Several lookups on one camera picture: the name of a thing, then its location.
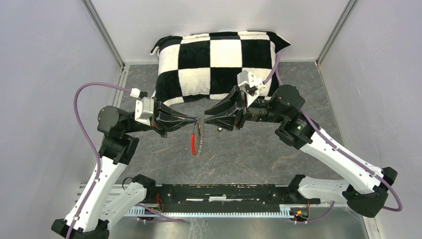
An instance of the black cable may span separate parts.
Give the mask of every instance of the black cable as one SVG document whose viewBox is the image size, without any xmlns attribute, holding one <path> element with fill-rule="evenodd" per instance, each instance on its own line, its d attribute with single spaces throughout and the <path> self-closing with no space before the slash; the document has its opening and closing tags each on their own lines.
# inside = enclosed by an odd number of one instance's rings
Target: black cable
<svg viewBox="0 0 422 239">
<path fill-rule="evenodd" d="M 133 180 L 133 178 L 132 178 L 132 177 L 127 177 L 127 178 L 123 179 L 123 182 L 121 183 L 121 187 L 123 188 L 123 190 L 126 190 L 126 189 L 124 188 L 124 183 L 125 183 L 125 181 L 126 181 L 128 178 L 130 178 L 130 179 L 132 179 L 132 180 Z"/>
</svg>

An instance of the white cable connector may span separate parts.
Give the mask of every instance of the white cable connector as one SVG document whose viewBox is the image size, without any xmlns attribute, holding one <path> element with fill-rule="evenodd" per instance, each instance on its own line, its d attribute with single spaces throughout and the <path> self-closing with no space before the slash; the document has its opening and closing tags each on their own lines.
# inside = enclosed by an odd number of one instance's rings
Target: white cable connector
<svg viewBox="0 0 422 239">
<path fill-rule="evenodd" d="M 139 95 L 141 94 L 141 90 L 138 88 L 132 88 L 132 92 L 130 92 L 130 96 L 139 98 Z"/>
</svg>

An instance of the pillow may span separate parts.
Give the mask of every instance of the pillow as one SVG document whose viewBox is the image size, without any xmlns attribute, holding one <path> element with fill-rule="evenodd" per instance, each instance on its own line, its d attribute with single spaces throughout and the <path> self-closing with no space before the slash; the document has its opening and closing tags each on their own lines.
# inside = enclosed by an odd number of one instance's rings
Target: pillow
<svg viewBox="0 0 422 239">
<path fill-rule="evenodd" d="M 151 50 L 151 55 L 159 57 L 154 96 L 167 106 L 200 98 L 222 100 L 237 85 L 237 74 L 243 70 L 264 81 L 274 66 L 276 52 L 289 45 L 270 31 L 161 38 Z M 270 97 L 276 91 L 275 77 L 260 95 Z"/>
</svg>

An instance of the white wall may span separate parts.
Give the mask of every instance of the white wall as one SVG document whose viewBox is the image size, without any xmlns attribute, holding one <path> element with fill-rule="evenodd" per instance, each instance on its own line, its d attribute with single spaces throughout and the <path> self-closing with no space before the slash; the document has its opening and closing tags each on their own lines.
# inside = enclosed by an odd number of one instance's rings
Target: white wall
<svg viewBox="0 0 422 239">
<path fill-rule="evenodd" d="M 399 173 L 404 210 L 376 217 L 384 239 L 422 233 L 421 11 L 420 0 L 359 1 L 322 63 L 346 146 Z"/>
<path fill-rule="evenodd" d="M 292 43 L 283 61 L 316 60 L 347 0 L 92 0 L 125 62 L 158 62 L 161 37 L 269 30 Z"/>
<path fill-rule="evenodd" d="M 50 227 L 74 204 L 94 163 L 73 113 L 83 83 L 115 83 L 119 67 L 80 0 L 0 2 L 0 238 L 59 238 Z M 81 93 L 96 142 L 112 91 Z"/>
</svg>

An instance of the red handle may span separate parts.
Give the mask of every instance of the red handle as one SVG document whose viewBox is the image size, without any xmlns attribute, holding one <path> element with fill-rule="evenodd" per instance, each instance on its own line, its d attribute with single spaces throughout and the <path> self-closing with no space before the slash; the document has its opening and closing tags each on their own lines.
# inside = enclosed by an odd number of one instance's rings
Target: red handle
<svg viewBox="0 0 422 239">
<path fill-rule="evenodd" d="M 191 135 L 191 150 L 192 150 L 192 155 L 194 156 L 197 153 L 195 150 L 195 134 L 194 133 Z"/>
</svg>

